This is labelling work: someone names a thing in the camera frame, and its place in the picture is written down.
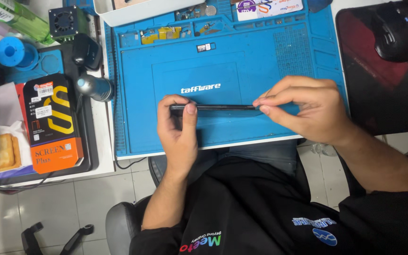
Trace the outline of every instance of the chair armrest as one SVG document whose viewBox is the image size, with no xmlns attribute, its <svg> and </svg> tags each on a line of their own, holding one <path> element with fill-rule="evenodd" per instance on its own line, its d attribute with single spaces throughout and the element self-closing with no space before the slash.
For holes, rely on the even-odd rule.
<svg viewBox="0 0 408 255">
<path fill-rule="evenodd" d="M 128 255 L 132 238 L 141 231 L 135 206 L 121 202 L 106 214 L 106 241 L 111 255 Z"/>
</svg>

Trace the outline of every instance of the fingernail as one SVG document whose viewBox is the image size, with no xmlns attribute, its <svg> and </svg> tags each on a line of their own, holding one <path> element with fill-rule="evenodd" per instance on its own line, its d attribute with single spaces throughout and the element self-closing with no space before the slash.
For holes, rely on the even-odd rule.
<svg viewBox="0 0 408 255">
<path fill-rule="evenodd" d="M 259 110 L 260 110 L 261 112 L 263 112 L 264 114 L 268 115 L 268 113 L 269 113 L 269 111 L 270 111 L 270 107 L 267 106 L 267 105 L 263 105 L 263 106 L 261 106 L 261 107 L 259 108 Z"/>
<path fill-rule="evenodd" d="M 187 110 L 188 114 L 195 114 L 196 113 L 196 106 L 192 103 L 185 105 L 185 109 Z"/>
</svg>

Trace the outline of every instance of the white desk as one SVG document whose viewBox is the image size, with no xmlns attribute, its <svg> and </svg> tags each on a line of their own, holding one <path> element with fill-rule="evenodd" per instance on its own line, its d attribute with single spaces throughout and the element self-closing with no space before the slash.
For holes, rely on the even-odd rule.
<svg viewBox="0 0 408 255">
<path fill-rule="evenodd" d="M 389 2 L 389 0 L 334 0 L 331 6 L 332 13 L 333 13 L 333 20 L 335 21 L 336 14 L 341 9 L 355 8 L 355 7 L 387 3 L 387 2 Z M 32 1 L 31 5 L 28 7 L 35 13 L 41 14 L 40 15 L 41 18 L 47 20 L 48 19 L 48 9 L 58 8 L 60 7 L 60 4 L 61 4 L 60 1 L 52 1 L 52 0 L 48 1 L 47 3 L 49 4 L 46 4 L 43 1 Z M 104 43 L 105 33 L 104 33 L 103 22 L 100 23 L 100 29 L 101 29 L 102 35 L 99 41 L 102 42 L 102 45 L 103 45 L 103 58 L 104 58 L 103 65 L 104 65 L 104 70 L 108 70 L 107 57 L 106 57 L 106 45 Z M 96 77 L 100 76 L 100 72 L 92 72 L 91 74 Z M 112 105 L 110 102 L 105 104 L 105 103 L 96 102 L 93 100 L 91 100 L 91 105 L 92 105 L 93 122 L 94 122 L 94 129 L 95 129 L 96 141 L 97 141 L 99 166 L 95 170 L 92 170 L 89 172 L 48 178 L 45 181 L 46 183 L 56 182 L 56 181 L 60 181 L 64 179 L 70 179 L 70 178 L 96 175 L 96 174 L 101 174 L 101 173 L 109 173 L 109 172 L 115 171 L 115 166 L 113 163 L 114 156 L 112 152 L 113 139 L 114 139 L 113 124 L 112 124 L 113 123 L 112 122 Z M 221 148 L 221 147 L 229 147 L 229 146 L 236 146 L 236 145 L 243 145 L 243 144 L 253 144 L 253 143 L 261 143 L 261 142 L 296 139 L 296 138 L 301 138 L 301 137 L 302 136 L 294 135 L 294 136 L 286 136 L 286 137 L 279 137 L 279 138 L 272 138 L 272 139 L 263 139 L 263 140 L 251 141 L 251 142 L 231 143 L 231 144 L 226 144 L 226 145 L 211 146 L 211 147 L 200 148 L 200 149 Z M 133 156 L 133 157 L 145 157 L 145 156 L 154 156 L 154 155 L 161 155 L 161 154 L 164 154 L 164 153 L 138 155 L 138 156 Z M 133 158 L 133 157 L 119 157 L 118 159 L 122 160 L 122 159 L 128 159 L 128 158 Z M 18 183 L 14 186 L 30 185 L 30 184 L 35 184 L 38 182 L 39 180 L 32 181 L 32 182 Z"/>
</svg>

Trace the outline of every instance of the cooling fan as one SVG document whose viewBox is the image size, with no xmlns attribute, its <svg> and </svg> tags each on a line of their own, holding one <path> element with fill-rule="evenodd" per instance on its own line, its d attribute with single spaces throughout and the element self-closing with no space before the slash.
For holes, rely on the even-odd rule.
<svg viewBox="0 0 408 255">
<path fill-rule="evenodd" d="M 78 33 L 88 33 L 84 12 L 76 5 L 48 10 L 51 38 L 59 43 L 73 40 Z"/>
</svg>

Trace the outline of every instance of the white tray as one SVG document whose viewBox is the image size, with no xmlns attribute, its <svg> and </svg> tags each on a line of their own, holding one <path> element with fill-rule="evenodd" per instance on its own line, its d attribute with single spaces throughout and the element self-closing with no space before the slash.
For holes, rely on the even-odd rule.
<svg viewBox="0 0 408 255">
<path fill-rule="evenodd" d="M 95 12 L 111 27 L 143 20 L 204 3 L 205 0 L 130 0 L 129 6 L 113 9 L 111 0 L 94 0 Z"/>
</svg>

